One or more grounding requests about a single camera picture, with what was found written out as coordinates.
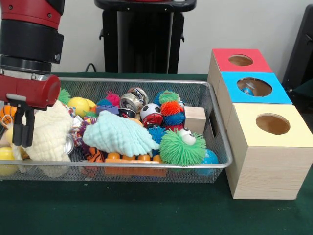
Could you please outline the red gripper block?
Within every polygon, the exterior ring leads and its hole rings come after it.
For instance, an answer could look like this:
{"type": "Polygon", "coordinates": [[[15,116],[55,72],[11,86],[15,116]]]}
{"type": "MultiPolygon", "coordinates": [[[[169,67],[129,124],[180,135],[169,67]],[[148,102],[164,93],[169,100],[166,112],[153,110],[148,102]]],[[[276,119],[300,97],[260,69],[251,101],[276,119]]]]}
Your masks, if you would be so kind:
{"type": "MultiPolygon", "coordinates": [[[[6,103],[26,103],[30,107],[45,109],[57,101],[61,84],[58,77],[45,75],[43,80],[0,76],[0,99],[6,103]]],[[[33,141],[34,109],[24,110],[18,106],[14,116],[12,143],[15,146],[30,147],[33,141]],[[26,124],[22,118],[25,114],[26,124]]]]}

